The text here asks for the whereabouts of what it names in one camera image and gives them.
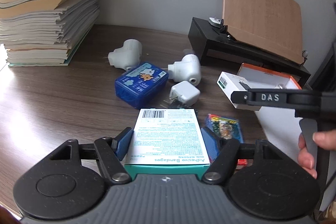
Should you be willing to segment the person's right hand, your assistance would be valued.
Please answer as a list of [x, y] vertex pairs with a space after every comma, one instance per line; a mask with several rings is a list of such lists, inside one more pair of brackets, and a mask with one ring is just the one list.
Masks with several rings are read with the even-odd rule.
[[[330, 131], [315, 132], [312, 136], [312, 141], [319, 148], [323, 148], [326, 151], [335, 151], [335, 129]], [[317, 155], [316, 149], [307, 147], [306, 139], [303, 134], [298, 138], [299, 153], [297, 157], [298, 164], [306, 170], [313, 178], [317, 178], [318, 174], [315, 169], [315, 158]]]

